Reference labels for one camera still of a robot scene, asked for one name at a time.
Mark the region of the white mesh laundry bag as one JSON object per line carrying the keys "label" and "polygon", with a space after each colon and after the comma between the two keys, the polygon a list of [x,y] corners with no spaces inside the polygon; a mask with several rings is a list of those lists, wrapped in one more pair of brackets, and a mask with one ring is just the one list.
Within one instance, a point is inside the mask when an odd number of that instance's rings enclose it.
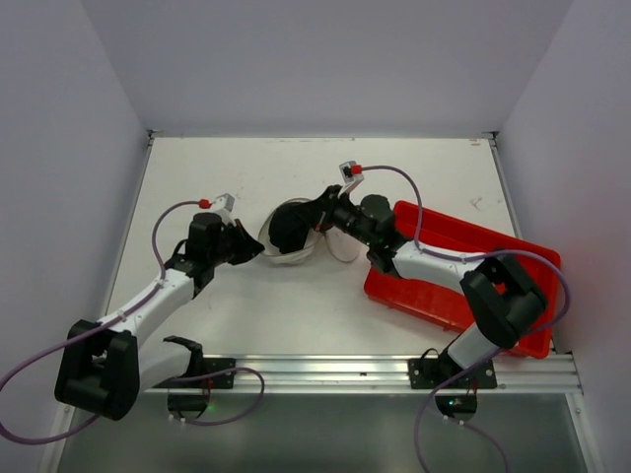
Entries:
{"label": "white mesh laundry bag", "polygon": [[337,228],[332,228],[324,234],[310,230],[305,247],[291,253],[281,253],[280,250],[271,243],[269,227],[275,212],[277,210],[295,207],[307,201],[308,199],[304,197],[287,200],[276,207],[267,216],[257,236],[257,240],[264,246],[261,256],[267,262],[276,266],[300,265],[309,259],[322,243],[328,253],[336,260],[345,264],[355,261],[360,255],[362,244]]}

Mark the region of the black bra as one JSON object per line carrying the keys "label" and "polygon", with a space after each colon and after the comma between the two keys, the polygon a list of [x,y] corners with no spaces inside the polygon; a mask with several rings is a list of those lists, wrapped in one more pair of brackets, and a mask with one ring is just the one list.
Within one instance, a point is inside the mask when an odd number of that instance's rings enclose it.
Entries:
{"label": "black bra", "polygon": [[293,211],[293,202],[280,205],[272,214],[268,236],[281,254],[303,250],[313,232]]}

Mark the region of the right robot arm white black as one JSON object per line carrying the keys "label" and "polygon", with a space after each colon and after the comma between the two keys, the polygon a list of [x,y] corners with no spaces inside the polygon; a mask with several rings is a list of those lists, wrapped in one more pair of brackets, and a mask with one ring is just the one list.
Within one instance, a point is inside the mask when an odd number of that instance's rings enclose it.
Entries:
{"label": "right robot arm white black", "polygon": [[457,254],[416,243],[396,228],[395,214],[379,194],[354,204],[340,186],[331,185],[318,198],[291,206],[285,217],[291,231],[274,239],[283,252],[297,249],[309,232],[337,229],[368,248],[367,258],[379,272],[464,296],[473,322],[437,360],[447,385],[464,385],[481,364],[512,349],[548,307],[543,291],[511,252]]}

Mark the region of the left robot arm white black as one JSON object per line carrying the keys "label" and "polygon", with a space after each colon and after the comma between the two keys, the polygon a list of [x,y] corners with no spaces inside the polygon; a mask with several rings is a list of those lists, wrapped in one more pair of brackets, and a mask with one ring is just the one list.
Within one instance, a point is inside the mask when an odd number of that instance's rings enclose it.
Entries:
{"label": "left robot arm white black", "polygon": [[70,328],[54,386],[56,400],[118,421],[142,392],[162,383],[213,387],[199,343],[171,335],[156,349],[144,345],[205,289],[218,266],[247,263],[263,249],[241,221],[195,214],[187,237],[160,263],[145,293],[96,322],[80,320]]}

